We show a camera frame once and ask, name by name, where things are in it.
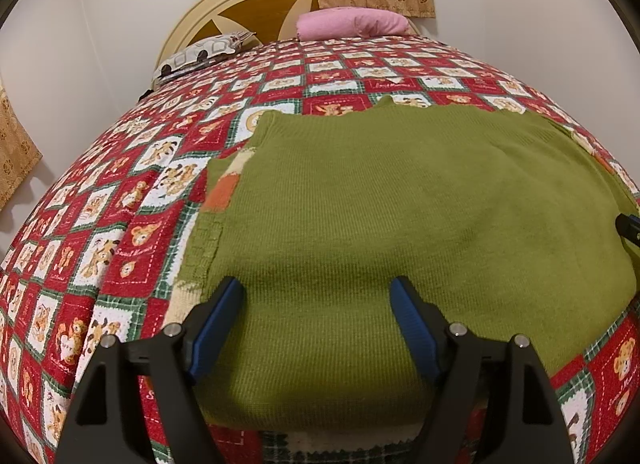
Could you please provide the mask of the green orange cream striped sweater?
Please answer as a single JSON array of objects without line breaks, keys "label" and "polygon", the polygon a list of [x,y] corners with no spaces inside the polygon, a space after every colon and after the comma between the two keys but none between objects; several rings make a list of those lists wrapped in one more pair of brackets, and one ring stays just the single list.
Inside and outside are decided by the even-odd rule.
[{"label": "green orange cream striped sweater", "polygon": [[341,116],[268,111],[207,165],[166,317],[226,276],[245,288],[195,387],[209,422],[417,422],[431,394],[390,308],[396,277],[478,335],[528,335],[555,373],[638,292],[639,252],[614,226],[636,208],[620,177],[532,111],[390,97]]}]

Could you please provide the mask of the red teddy bear patchwork bedspread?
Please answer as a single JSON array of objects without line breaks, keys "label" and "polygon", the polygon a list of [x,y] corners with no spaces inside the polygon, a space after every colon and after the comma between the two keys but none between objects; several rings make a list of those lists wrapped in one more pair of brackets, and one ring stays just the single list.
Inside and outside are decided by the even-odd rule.
[{"label": "red teddy bear patchwork bedspread", "polygon": [[[2,262],[1,418],[32,462],[54,460],[101,337],[134,341],[172,322],[171,292],[206,199],[209,161],[238,152],[268,111],[341,116],[384,97],[548,117],[620,177],[639,210],[623,166],[556,102],[423,36],[277,42],[181,76],[81,154]],[[639,394],[639,289],[604,334],[549,374],[574,458],[590,463]],[[383,463],[404,455],[420,421],[286,432],[209,423],[234,462]]]}]

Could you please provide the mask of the beige curtain at left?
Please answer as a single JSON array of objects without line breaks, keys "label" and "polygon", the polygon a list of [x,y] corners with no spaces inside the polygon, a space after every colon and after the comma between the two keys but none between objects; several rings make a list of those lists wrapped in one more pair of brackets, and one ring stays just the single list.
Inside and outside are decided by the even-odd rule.
[{"label": "beige curtain at left", "polygon": [[5,207],[18,187],[35,169],[42,154],[17,120],[6,89],[1,86],[0,104],[0,206]]}]

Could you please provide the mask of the black object beside bed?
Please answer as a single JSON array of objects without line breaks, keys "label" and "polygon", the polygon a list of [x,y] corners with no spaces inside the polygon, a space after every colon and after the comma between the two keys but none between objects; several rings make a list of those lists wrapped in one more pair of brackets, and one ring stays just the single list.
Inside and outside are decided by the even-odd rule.
[{"label": "black object beside bed", "polygon": [[138,102],[142,102],[143,99],[145,99],[146,97],[150,96],[151,94],[153,94],[154,91],[152,90],[152,88],[148,88],[139,98],[138,98]]}]

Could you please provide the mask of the pink pillow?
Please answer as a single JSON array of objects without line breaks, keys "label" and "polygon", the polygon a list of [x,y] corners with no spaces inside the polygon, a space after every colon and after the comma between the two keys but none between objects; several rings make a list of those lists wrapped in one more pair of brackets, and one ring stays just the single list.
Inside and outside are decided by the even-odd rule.
[{"label": "pink pillow", "polygon": [[384,9],[333,7],[300,15],[296,33],[301,41],[379,38],[412,32],[405,16]]}]

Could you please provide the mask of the white car print pillow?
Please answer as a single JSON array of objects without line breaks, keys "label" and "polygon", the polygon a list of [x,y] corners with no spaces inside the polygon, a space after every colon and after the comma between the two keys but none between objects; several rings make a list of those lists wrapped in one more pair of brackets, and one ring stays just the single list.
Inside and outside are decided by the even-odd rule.
[{"label": "white car print pillow", "polygon": [[198,69],[229,59],[242,50],[246,41],[254,38],[250,31],[209,36],[160,61],[152,76],[153,85],[162,85]]}]

